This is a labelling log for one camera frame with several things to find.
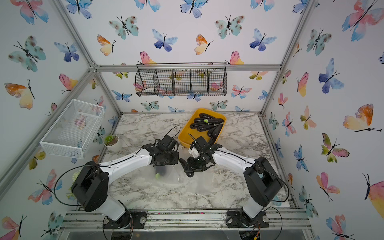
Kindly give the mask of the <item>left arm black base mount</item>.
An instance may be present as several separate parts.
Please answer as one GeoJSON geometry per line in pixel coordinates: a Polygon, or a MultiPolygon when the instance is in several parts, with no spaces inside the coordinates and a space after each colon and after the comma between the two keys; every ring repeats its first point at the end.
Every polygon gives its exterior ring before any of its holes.
{"type": "Polygon", "coordinates": [[[146,212],[129,212],[124,213],[117,221],[107,217],[103,221],[103,229],[105,230],[141,230],[144,229],[147,221],[146,212]]]}

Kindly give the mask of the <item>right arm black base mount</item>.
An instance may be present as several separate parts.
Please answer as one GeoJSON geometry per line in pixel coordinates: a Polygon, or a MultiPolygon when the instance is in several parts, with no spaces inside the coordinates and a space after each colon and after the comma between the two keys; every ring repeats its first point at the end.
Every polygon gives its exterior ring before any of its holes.
{"type": "Polygon", "coordinates": [[[243,210],[227,211],[225,224],[228,228],[268,228],[269,219],[263,211],[254,218],[249,217],[243,210]]]}

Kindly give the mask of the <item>dark purple eggplant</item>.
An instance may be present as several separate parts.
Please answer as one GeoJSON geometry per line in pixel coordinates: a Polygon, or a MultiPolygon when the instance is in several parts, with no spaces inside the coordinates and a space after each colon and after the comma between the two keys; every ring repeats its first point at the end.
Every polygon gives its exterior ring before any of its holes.
{"type": "Polygon", "coordinates": [[[155,178],[157,180],[165,177],[167,175],[167,167],[166,166],[156,166],[155,167],[155,178]]]}

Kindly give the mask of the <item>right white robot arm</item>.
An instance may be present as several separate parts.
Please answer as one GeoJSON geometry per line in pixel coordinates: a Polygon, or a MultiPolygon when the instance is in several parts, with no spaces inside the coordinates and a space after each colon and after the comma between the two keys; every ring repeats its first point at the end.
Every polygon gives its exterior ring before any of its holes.
{"type": "Polygon", "coordinates": [[[287,201],[277,199],[277,194],[286,184],[265,157],[257,159],[244,157],[222,145],[210,145],[202,137],[193,141],[189,154],[191,156],[187,160],[180,158],[179,162],[190,178],[195,173],[202,173],[215,165],[226,167],[244,177],[250,194],[241,208],[241,214],[246,220],[254,220],[270,203],[287,201]]]}

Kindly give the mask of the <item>clear zip-top bag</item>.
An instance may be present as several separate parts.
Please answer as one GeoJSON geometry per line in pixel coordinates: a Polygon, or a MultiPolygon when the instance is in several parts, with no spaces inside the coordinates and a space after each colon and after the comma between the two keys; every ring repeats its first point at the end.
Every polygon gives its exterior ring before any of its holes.
{"type": "Polygon", "coordinates": [[[184,172],[181,164],[166,166],[167,175],[157,180],[155,178],[155,167],[148,166],[142,168],[144,179],[153,186],[181,193],[210,194],[213,188],[214,173],[208,170],[203,173],[195,173],[189,178],[184,172]]]}

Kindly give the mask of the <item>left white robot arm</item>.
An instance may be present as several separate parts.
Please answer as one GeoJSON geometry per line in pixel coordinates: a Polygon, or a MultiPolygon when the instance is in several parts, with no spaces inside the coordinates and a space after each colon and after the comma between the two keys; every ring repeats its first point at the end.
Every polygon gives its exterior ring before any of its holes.
{"type": "Polygon", "coordinates": [[[71,192],[85,212],[103,214],[123,228],[131,222],[131,213],[124,204],[109,195],[110,185],[143,167],[177,164],[178,150],[179,143],[165,135],[161,140],[156,139],[153,144],[143,145],[138,151],[119,159],[100,164],[90,161],[82,166],[71,192]]]}

